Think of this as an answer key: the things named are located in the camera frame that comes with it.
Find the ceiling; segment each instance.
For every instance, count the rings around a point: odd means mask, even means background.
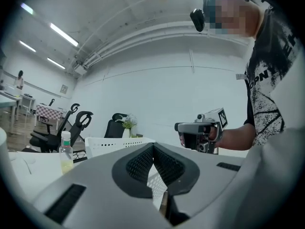
[[[10,28],[12,37],[50,57],[73,73],[76,60],[85,62],[95,52],[138,31],[151,33],[158,25],[179,24],[197,33],[189,14],[203,0],[20,0],[34,15],[20,8]],[[75,47],[54,32],[55,24],[79,42]]]

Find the plastic bottle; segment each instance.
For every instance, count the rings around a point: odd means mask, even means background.
[[[61,170],[65,174],[73,169],[73,150],[70,146],[71,133],[63,131],[61,133],[61,147],[59,154],[61,158]]]

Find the bottle cap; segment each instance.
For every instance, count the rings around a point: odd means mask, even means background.
[[[63,138],[71,138],[71,133],[63,131],[63,132],[61,132],[61,137],[63,137]]]

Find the woman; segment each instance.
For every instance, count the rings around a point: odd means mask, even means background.
[[[16,86],[18,89],[23,88],[23,71],[19,71],[18,77],[16,77],[16,80],[14,81],[14,86]]]

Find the potted plant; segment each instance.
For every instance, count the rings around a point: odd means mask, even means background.
[[[126,117],[121,116],[122,125],[125,128],[122,138],[130,138],[130,130],[138,124],[137,118],[133,114],[128,114]]]

